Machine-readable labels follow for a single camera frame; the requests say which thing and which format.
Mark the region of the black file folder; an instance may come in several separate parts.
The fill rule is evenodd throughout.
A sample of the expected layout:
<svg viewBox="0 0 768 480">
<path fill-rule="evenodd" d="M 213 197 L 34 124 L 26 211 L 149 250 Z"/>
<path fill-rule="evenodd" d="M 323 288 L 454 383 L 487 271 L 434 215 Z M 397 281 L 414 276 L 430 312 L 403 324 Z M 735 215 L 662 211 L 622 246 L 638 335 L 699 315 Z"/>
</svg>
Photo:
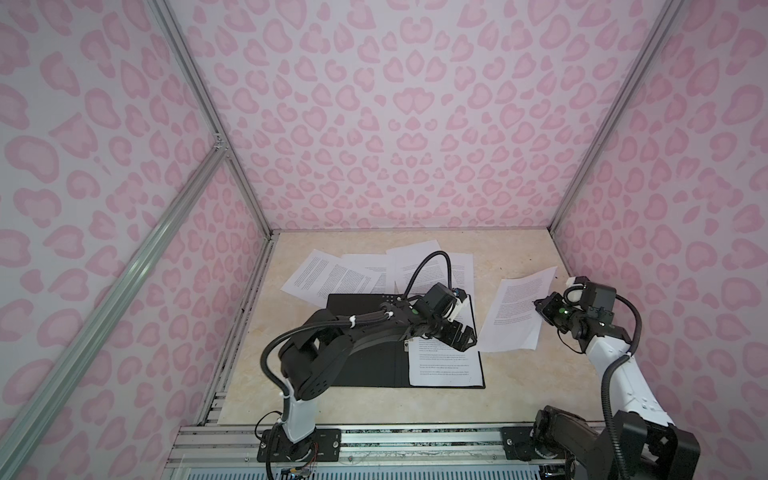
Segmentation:
<svg viewBox="0 0 768 480">
<path fill-rule="evenodd" d="M 407 342 L 438 339 L 453 303 L 443 284 L 425 294 L 334 294 L 280 353 L 296 395 L 312 399 L 331 386 L 414 388 L 408 382 Z"/>
</svg>

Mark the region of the printed paper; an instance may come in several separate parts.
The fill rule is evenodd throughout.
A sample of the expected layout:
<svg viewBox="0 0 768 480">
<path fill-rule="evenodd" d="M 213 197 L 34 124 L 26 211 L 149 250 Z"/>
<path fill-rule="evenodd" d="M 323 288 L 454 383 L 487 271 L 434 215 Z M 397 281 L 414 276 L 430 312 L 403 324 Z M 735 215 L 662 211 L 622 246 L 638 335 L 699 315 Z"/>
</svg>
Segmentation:
<svg viewBox="0 0 768 480">
<path fill-rule="evenodd" d="M 386 254 L 345 254 L 342 259 L 356 267 L 362 267 L 374 273 L 376 283 L 371 289 L 373 294 L 394 294 L 396 290 L 395 263 Z"/>
<path fill-rule="evenodd" d="M 421 269 L 410 290 L 406 290 L 413 273 L 421 262 L 435 251 L 441 251 L 436 240 L 388 249 L 386 254 L 394 264 L 394 282 L 397 293 L 426 293 L 435 283 L 448 285 L 447 266 L 442 255 L 436 255 Z"/>
<path fill-rule="evenodd" d="M 313 250 L 283 284 L 281 291 L 311 305 L 324 307 L 331 294 L 372 293 L 382 277 L 382 272 Z"/>
<path fill-rule="evenodd" d="M 477 336 L 474 331 L 474 311 L 464 306 L 456 322 L 461 322 L 461 334 L 469 330 L 469 348 L 460 352 L 434 338 L 413 338 L 407 342 L 408 382 L 414 388 L 479 388 L 485 387 Z"/>
<path fill-rule="evenodd" d="M 550 267 L 524 278 L 500 282 L 478 337 L 480 352 L 537 348 L 542 318 L 535 310 L 534 301 L 551 292 L 555 273 L 556 268 Z"/>
</svg>

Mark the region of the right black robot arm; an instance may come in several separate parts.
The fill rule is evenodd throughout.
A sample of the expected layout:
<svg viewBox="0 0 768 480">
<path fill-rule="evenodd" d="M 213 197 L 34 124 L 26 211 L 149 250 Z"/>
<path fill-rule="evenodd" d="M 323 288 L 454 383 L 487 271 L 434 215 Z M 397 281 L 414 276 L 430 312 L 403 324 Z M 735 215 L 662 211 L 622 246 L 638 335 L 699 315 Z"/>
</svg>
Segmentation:
<svg viewBox="0 0 768 480">
<path fill-rule="evenodd" d="M 579 344 L 600 377 L 602 431 L 553 406 L 536 416 L 530 437 L 543 458 L 564 456 L 569 479 L 691 479 L 701 449 L 656 399 L 636 361 L 639 309 L 607 285 L 573 277 L 562 293 L 533 303 L 559 334 Z"/>
</svg>

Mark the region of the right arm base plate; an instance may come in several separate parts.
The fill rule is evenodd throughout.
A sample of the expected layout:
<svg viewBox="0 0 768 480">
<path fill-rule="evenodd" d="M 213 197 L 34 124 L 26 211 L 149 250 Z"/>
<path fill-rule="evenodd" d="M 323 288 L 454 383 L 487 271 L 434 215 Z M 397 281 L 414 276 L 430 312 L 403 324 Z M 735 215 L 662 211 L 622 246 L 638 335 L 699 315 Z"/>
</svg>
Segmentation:
<svg viewBox="0 0 768 480">
<path fill-rule="evenodd" d="M 507 426 L 500 429 L 505 458 L 509 461 L 559 460 L 562 454 L 537 444 L 531 426 Z"/>
</svg>

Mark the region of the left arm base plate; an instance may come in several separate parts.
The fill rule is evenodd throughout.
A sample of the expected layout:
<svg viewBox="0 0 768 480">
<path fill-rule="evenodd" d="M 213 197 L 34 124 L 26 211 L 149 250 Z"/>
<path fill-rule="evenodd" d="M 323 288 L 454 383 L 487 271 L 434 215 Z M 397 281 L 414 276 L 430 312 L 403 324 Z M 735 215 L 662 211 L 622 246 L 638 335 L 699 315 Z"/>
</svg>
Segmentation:
<svg viewBox="0 0 768 480">
<path fill-rule="evenodd" d="M 291 442 L 284 429 L 279 426 L 266 430 L 261 437 L 257 459 L 261 463 L 337 462 L 340 456 L 340 429 L 315 429 L 308 437 Z"/>
</svg>

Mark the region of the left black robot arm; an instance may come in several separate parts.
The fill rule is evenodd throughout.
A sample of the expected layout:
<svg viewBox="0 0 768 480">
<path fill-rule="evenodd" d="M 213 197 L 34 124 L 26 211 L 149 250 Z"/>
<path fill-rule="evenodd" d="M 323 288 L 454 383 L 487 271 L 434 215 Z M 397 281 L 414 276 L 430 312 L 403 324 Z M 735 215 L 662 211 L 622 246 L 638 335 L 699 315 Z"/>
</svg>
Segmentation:
<svg viewBox="0 0 768 480">
<path fill-rule="evenodd" d="M 469 295 L 441 283 L 413 297 L 398 294 L 332 294 L 326 308 L 265 348 L 260 366 L 277 385 L 283 410 L 267 430 L 258 458 L 299 462 L 339 458 L 341 433 L 316 426 L 317 401 L 331 387 L 407 388 L 406 343 L 436 340 L 464 353 L 477 343 Z"/>
</svg>

